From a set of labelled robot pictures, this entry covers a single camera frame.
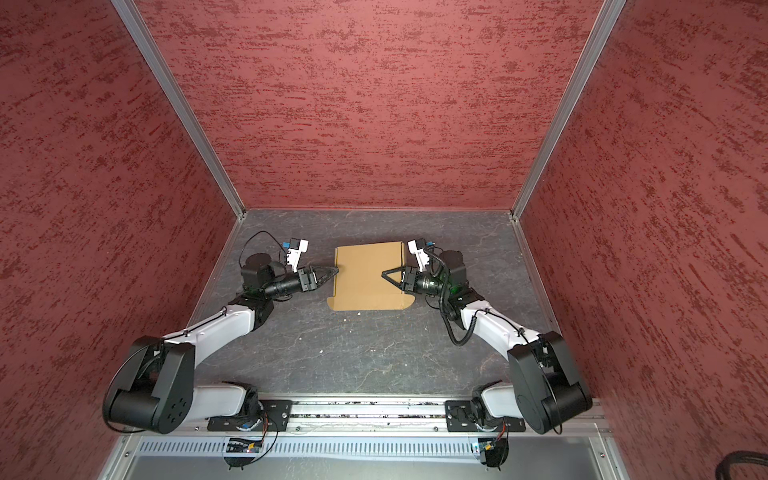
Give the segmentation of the brown cardboard box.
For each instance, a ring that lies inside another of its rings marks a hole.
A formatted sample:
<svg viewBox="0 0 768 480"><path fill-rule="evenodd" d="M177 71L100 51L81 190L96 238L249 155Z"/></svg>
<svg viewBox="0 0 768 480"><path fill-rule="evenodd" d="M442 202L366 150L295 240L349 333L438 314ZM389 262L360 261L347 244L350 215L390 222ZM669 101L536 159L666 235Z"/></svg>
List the brown cardboard box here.
<svg viewBox="0 0 768 480"><path fill-rule="evenodd" d="M381 277L384 270L406 265L402 242L340 246L335 249L333 295L327 299L333 311L399 311L415 301Z"/></svg>

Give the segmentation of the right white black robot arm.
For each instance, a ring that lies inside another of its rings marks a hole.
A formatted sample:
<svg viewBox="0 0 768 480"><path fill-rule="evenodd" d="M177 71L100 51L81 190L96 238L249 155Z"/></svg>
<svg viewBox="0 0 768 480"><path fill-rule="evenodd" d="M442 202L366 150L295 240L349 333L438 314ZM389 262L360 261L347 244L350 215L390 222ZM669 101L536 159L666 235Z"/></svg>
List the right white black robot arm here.
<svg viewBox="0 0 768 480"><path fill-rule="evenodd" d="M468 419L478 429L497 431L505 419L516 418L536 433L560 433L565 422L593 407L589 387L559 333L540 333L513 321L445 268L432 275L405 266L385 270L381 277L404 293L436 298L454 345L477 337L508 362L506 382L490 382L472 393Z"/></svg>

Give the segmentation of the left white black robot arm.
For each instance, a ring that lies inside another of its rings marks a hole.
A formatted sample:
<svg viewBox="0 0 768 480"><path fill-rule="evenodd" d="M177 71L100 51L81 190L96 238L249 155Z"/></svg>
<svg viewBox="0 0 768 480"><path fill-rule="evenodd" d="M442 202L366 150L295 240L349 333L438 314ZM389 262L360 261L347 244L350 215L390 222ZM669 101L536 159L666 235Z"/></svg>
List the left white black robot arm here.
<svg viewBox="0 0 768 480"><path fill-rule="evenodd" d="M130 347L102 403L102 420L120 434L168 434L187 421L221 421L243 432L265 431L268 416L255 386L195 383L197 367L234 340L253 333L276 304L315 291L339 272L335 266L293 267L266 253L240 266L238 296L212 316L162 337L143 336Z"/></svg>

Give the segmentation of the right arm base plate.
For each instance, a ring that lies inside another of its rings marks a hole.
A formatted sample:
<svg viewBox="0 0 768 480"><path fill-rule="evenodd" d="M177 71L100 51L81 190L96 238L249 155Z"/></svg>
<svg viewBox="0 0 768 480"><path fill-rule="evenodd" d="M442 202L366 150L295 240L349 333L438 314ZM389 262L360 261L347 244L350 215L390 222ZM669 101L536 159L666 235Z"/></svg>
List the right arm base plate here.
<svg viewBox="0 0 768 480"><path fill-rule="evenodd" d="M522 433L523 419L491 417L478 400L447 400L444 402L447 430L451 433Z"/></svg>

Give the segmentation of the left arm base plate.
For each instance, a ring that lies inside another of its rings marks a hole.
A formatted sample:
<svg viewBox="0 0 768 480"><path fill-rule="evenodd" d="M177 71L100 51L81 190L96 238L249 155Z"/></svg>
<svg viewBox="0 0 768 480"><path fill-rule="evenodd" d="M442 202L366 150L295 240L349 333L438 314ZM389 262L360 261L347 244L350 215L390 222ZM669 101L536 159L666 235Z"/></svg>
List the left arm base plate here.
<svg viewBox="0 0 768 480"><path fill-rule="evenodd" d="M256 413L246 419L212 417L208 419L209 432L234 432L240 435L263 434L265 431L284 432L294 402L288 399L267 399L258 402Z"/></svg>

